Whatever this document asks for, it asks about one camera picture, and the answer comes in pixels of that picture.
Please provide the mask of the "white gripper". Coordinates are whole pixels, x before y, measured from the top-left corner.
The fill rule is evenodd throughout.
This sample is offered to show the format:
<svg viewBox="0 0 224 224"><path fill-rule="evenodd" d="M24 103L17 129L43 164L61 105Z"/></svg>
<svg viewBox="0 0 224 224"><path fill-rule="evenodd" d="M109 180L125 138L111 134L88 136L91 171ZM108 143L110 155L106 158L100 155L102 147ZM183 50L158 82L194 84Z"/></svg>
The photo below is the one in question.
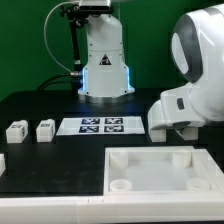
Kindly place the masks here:
<svg viewBox="0 0 224 224"><path fill-rule="evenodd" d="M149 130L202 127L210 122L224 122L224 102L207 94L194 98L193 85L163 91L148 112Z"/></svg>

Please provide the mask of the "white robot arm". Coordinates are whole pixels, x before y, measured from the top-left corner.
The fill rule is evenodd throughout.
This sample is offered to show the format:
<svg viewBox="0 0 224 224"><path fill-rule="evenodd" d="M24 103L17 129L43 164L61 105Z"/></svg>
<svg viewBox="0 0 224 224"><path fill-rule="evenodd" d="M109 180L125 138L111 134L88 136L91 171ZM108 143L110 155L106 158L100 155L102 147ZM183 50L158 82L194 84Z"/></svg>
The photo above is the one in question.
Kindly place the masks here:
<svg viewBox="0 0 224 224"><path fill-rule="evenodd" d="M124 62L122 25L110 0L81 0L87 14L88 62L79 93L90 99L132 93ZM224 121L224 4L186 13L175 25L171 54L187 84L164 91L148 112L151 131Z"/></svg>

